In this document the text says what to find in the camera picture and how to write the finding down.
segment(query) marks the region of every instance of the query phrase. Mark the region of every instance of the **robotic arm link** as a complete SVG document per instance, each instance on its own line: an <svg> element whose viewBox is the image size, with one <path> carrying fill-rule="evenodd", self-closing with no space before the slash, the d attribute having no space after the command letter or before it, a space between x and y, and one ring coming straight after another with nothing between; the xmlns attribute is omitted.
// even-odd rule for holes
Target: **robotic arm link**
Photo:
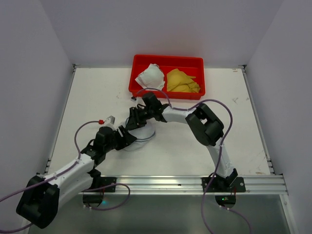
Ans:
<svg viewBox="0 0 312 234"><path fill-rule="evenodd" d="M147 120L152 118L165 123L188 124L196 139L207 147L214 164L217 164L224 125L206 104L200 104L193 111L179 111L168 104L161 104L152 92L146 93L142 99L145 106L130 108L125 127L115 128L115 118L107 118L96 133L95 139L81 151L80 157L53 174L31 178L27 187L44 180L49 181L25 191L17 206L17 213L39 228L47 227L63 204L88 188L100 187L100 172L95 168L105 160L106 154L111 150L121 150L134 143L137 138L129 131L144 127ZM222 149L215 180L222 186L229 187L236 179L237 171L231 164L224 146ZM56 176L73 163L76 164L75 167L59 177Z"/></svg>

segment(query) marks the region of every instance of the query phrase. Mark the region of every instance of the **black mounting bracket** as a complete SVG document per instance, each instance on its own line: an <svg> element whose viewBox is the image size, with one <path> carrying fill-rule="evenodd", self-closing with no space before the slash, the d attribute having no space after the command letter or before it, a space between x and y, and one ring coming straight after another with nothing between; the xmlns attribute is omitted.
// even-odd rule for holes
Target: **black mounting bracket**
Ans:
<svg viewBox="0 0 312 234"><path fill-rule="evenodd" d="M89 172L89 174L91 175L91 177L93 177L93 183L90 189L96 189L110 184L115 184L117 181L116 177L104 177L104 176L101 177L101 173L96 169L93 169L91 172ZM97 195L83 194L82 202L84 204L101 203L103 201L104 193L114 193L115 190L116 186L112 186L110 188L105 189L104 191L98 190Z"/></svg>
<svg viewBox="0 0 312 234"><path fill-rule="evenodd" d="M201 178L201 186L203 188L203 191L205 191L205 188L209 181L211 180L211 177L202 177ZM220 176L216 176L212 182L212 184L209 186L207 193L244 193L246 191L245 182L243 177L236 177L236 179L229 185L229 186L221 186L223 178Z"/></svg>

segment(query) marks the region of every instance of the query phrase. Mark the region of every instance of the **red tray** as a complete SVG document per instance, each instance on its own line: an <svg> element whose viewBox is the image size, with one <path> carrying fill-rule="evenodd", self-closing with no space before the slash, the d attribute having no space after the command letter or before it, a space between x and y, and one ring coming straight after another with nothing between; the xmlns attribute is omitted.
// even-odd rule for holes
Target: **red tray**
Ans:
<svg viewBox="0 0 312 234"><path fill-rule="evenodd" d="M165 77L165 87L162 89L169 98L177 99L191 99L199 100L205 95L205 77L204 77L204 62L202 58L194 57L174 57L174 56L158 56L158 55L135 55L133 59L132 72L129 83L129 91L135 97L141 97L149 91L142 91L137 95L137 92L142 87L135 81L137 76L143 72L150 63L155 63L163 71ZM185 72L189 76L196 77L194 81L199 85L199 93L183 93L183 92L168 92L167 91L167 73L171 70L178 68L180 71ZM165 98L159 91L153 91L156 97Z"/></svg>

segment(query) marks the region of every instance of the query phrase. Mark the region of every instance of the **gray wall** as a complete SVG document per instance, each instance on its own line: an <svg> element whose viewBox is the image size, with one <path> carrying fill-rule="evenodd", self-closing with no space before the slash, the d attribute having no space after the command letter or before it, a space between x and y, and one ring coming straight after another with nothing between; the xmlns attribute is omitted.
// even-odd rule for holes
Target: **gray wall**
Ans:
<svg viewBox="0 0 312 234"><path fill-rule="evenodd" d="M277 173L301 233L311 233L312 1L285 0L247 66Z"/></svg>
<svg viewBox="0 0 312 234"><path fill-rule="evenodd" d="M133 55L247 64L283 0L41 0L72 63L131 65Z"/></svg>
<svg viewBox="0 0 312 234"><path fill-rule="evenodd" d="M0 1L0 197L43 170L71 81L69 62L37 0ZM20 195L0 204L0 229L19 228Z"/></svg>

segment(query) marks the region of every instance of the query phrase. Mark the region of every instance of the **purple cable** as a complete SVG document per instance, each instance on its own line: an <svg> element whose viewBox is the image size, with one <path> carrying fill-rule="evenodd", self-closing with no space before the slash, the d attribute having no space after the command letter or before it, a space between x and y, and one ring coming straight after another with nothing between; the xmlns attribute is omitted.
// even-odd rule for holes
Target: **purple cable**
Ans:
<svg viewBox="0 0 312 234"><path fill-rule="evenodd" d="M96 210L96 211L110 211L110 210L116 209L116 208L122 206L123 204L125 204L128 201L129 197L130 197L130 188L126 184L115 183L115 184L106 185L106 186L103 186L103 187L100 187L100 188L96 188L96 189L87 189L84 192L93 192L93 191L97 191L97 190L107 189L107 188L110 188L110 187L113 187L113 186L116 186L116 185L121 185L121 186L124 186L124 187L126 187L128 189L128 195L127 195L126 199L124 199L123 202L121 202L120 204L118 204L116 206L109 207L109 208L98 208L98 207L91 207L91 206L89 206L89 207L91 207L92 210Z"/></svg>
<svg viewBox="0 0 312 234"><path fill-rule="evenodd" d="M81 130L81 128L83 128L85 125L87 125L87 124L89 124L89 123L98 123L98 121L89 121L89 122L84 123L83 125L81 125L81 126L77 129L77 131L76 131L76 133L75 133L75 136L74 136L75 147L76 147L76 149L77 149L77 151L78 151L78 159L80 159L81 153L80 153L80 148L78 147L78 144L77 144L77 135L78 135L78 132ZM70 170L73 169L77 164L78 164L78 163L75 161L75 162L73 163L73 165L71 165L69 168L67 168L66 170L64 170L64 171L60 172L59 174L57 174L57 177L59 177L59 176L65 174L66 172L70 171ZM16 194L25 192L25 191L27 191L27 190L33 189L33 188L35 188L35 187L37 187L37 186L40 186L40 185L42 185L42 184L48 183L48 182L50 182L51 180L54 180L55 178L56 178L56 177L54 176L54 177L51 177L50 179L46 179L46 180L44 180L44 181L42 181L42 182L40 182L40 183L38 183L38 184L34 184L34 185L28 186L28 187L26 187L26 188L17 190L17 191L15 191L15 192L13 192L13 193L11 193L11 194L9 194L9 195L3 197L3 198L0 198L0 202L3 202L4 200L6 200L6 199L8 199L8 198L10 198L10 197L12 197L12 196L14 196L14 195L16 195ZM0 229L0 233L5 233L5 234L7 234L7 233L17 233L17 232L19 232L19 231L25 230L26 228L29 228L31 225L33 225L33 224L30 223L30 224L27 224L26 226L24 226L24 227L22 227L22 228L18 228L18 229L14 229L14 230L8 230L8 231L6 231L6 230L1 230L1 229Z"/></svg>
<svg viewBox="0 0 312 234"><path fill-rule="evenodd" d="M226 136L228 135L228 133L229 133L229 131L230 131L230 129L232 128L232 125L233 125L233 115L232 115L232 112L231 112L231 110L230 110L224 103L222 103L221 101L215 100L215 99L205 99L205 100L202 100L202 101L200 101L199 103L195 104L194 106L192 106L191 108L188 108L188 109L185 109L185 108L176 108L176 107L173 107L173 106L172 106L172 104L170 103L170 99L169 99L168 95L167 95L166 93L164 93L162 90L160 90L160 89L155 89L155 88L145 88L145 89L141 89L141 90L138 91L136 94L139 94L139 93L142 92L143 90L156 90L156 91L161 92L161 93L166 97L166 99L168 100L169 106L170 106L172 109L177 110L177 111L189 111L189 110L192 110L192 109L196 108L197 106L199 106L200 104L202 104L202 103L204 103L204 102L212 101L212 102L216 102L216 103L222 105L222 106L227 110L227 112L228 112L229 115L230 115L230 125L229 125L229 128L226 130L226 132L225 132L225 134L224 134L222 140L220 141L220 149L219 149L219 158L218 158L218 162L217 162L217 164L216 164L216 166L215 166L215 170L214 170L214 173L213 173L213 175L212 175L212 177L211 177L211 180L208 182L208 184L207 184L207 186L206 186L206 188L205 188L205 190L204 190L204 194L203 194L203 197L202 197L202 200L201 200L201 207L200 207L200 210L201 210L201 217L202 217L202 219L203 219L203 221L204 221L204 224L205 224L206 228L208 229L208 231L209 231L211 234L214 234L213 230L209 227L209 225L208 225L208 223L207 223L207 221L206 221L205 214L204 214L205 196L206 196L206 192L207 192L209 186L211 185L212 181L214 180L215 175L216 175L216 172L217 172L217 170L218 170L218 167L219 167L219 164L220 164L220 161L221 161L221 157L222 157L222 145L223 145L223 142L224 142ZM239 213L239 212L237 212L237 211L235 211L235 210L229 209L229 211L231 211L231 212L233 212L233 213L235 213L235 214L241 216L241 217L247 222L248 227L249 227L249 234L251 234L251 233L252 233L252 229L251 229L251 225L250 225L249 221L247 220L247 218L246 218L243 214L241 214L241 213Z"/></svg>

